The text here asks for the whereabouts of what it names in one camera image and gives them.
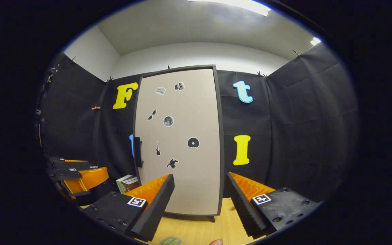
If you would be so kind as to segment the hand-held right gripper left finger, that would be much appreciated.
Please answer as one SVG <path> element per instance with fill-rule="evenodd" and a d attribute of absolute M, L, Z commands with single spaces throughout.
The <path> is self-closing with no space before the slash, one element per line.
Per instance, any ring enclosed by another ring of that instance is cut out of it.
<path fill-rule="evenodd" d="M 126 192 L 112 191 L 82 212 L 98 225 L 128 239 L 152 241 L 174 191 L 173 174 Z"/>

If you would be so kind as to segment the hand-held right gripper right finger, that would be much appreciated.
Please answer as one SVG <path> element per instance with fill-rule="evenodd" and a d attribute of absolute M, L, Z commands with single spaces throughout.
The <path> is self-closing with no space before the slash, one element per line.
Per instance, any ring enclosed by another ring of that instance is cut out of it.
<path fill-rule="evenodd" d="M 291 188 L 275 190 L 233 172 L 227 173 L 227 185 L 246 234 L 253 239 L 285 230 L 320 206 Z"/>

